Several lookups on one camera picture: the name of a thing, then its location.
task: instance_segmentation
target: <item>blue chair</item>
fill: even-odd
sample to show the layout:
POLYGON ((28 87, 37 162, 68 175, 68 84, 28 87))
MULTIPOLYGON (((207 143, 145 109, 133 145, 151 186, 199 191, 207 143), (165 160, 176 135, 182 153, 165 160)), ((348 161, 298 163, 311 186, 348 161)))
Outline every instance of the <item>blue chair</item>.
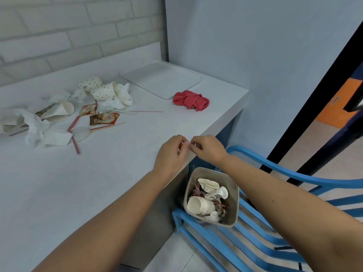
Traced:
MULTIPOLYGON (((358 189, 363 188, 363 179, 352 179, 352 180, 340 180, 340 179, 325 179, 317 178, 308 175, 303 175, 283 168, 278 164, 272 163, 271 161, 263 158, 262 156, 252 152, 251 150, 241 147, 232 146, 227 149, 228 153, 239 152, 252 160, 264 164, 267 167, 284 174, 294 179, 317 185, 317 187, 311 189, 309 192, 318 196, 325 192, 328 192, 335 188, 346 188, 346 189, 358 189)), ((246 255, 254 264, 260 268, 270 272, 293 272, 302 270, 302 263, 305 260, 297 252, 283 251, 284 249, 293 249, 287 241, 276 234, 276 231, 266 221, 266 219, 251 205, 244 200, 244 193, 240 190, 240 210, 238 212, 239 221, 234 226, 233 230, 237 230, 242 234, 253 246, 257 247, 263 254, 275 258, 296 262, 296 269, 276 265, 263 260, 257 256, 244 242, 239 240, 236 235, 228 228, 209 226, 204 228, 197 223, 195 218, 189 216, 183 210, 175 210, 173 217, 176 223, 176 232, 183 233, 195 246, 196 248, 211 261, 215 267, 225 272, 226 269, 193 237, 193 235, 185 228, 183 221, 189 224, 197 233, 199 233, 209 244, 216 248, 220 254, 222 254, 227 260, 229 260, 234 267, 239 271, 252 271, 233 251, 228 247, 223 240, 216 234, 221 232, 228 240, 230 240, 244 255, 246 255), (261 239, 265 239, 270 244, 273 244, 273 248, 267 246, 261 239)), ((348 196, 345 198, 333 199, 327 201, 334 206, 350 205, 355 203, 363 202, 363 195, 348 196)), ((344 210, 347 214, 357 218, 363 216, 363 208, 351 208, 344 210)))

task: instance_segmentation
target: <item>left arm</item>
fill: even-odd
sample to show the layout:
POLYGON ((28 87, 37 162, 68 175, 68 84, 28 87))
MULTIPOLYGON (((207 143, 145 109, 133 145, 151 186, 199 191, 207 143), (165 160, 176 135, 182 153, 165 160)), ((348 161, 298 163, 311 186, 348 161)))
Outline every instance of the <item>left arm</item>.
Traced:
POLYGON ((161 190, 178 173, 187 152, 185 137, 170 138, 161 146, 152 171, 70 235, 33 272, 113 270, 161 190))

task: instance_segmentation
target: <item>trash bin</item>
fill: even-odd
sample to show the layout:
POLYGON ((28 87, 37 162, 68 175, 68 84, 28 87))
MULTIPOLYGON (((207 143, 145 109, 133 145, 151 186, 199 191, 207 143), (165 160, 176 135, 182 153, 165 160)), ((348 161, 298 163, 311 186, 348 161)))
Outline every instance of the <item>trash bin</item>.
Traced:
POLYGON ((224 173, 217 172, 215 170, 198 167, 198 168, 194 169, 192 175, 189 178, 187 189, 185 190, 185 194, 184 194, 183 206, 184 206, 184 210, 189 215, 193 216, 194 218, 196 218, 202 222, 206 222, 206 223, 210 223, 210 224, 214 224, 214 225, 222 226, 222 227, 233 227, 236 224, 237 218, 238 218, 239 199, 240 199, 239 188, 238 188, 237 184, 232 180, 232 178, 230 178, 228 175, 226 175, 224 173), (226 205, 226 209, 225 209, 226 213, 220 223, 213 222, 208 219, 204 219, 203 217, 194 215, 188 211, 188 208, 187 208, 188 197, 191 196, 192 190, 195 188, 194 185, 198 183, 199 178, 206 178, 206 179, 215 181, 219 184, 219 186, 226 187, 226 189, 228 191, 228 198, 224 200, 224 203, 226 205))

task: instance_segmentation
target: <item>folded red cloth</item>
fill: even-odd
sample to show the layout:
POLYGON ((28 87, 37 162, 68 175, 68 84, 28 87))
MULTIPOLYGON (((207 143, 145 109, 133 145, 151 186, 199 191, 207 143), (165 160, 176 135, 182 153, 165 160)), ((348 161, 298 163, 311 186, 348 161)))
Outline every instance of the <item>folded red cloth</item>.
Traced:
POLYGON ((179 106, 186 106, 187 109, 204 110, 209 105, 209 99, 191 91, 177 92, 173 103, 179 106))

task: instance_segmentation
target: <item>gray wall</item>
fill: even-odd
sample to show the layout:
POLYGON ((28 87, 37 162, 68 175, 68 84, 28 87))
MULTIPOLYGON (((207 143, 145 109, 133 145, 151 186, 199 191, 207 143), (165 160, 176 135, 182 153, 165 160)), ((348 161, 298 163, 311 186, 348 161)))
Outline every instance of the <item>gray wall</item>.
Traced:
POLYGON ((164 0, 0 0, 0 86, 161 42, 164 0))
POLYGON ((362 8, 363 0, 166 0, 169 60, 249 89, 229 145, 266 157, 362 22, 362 8))

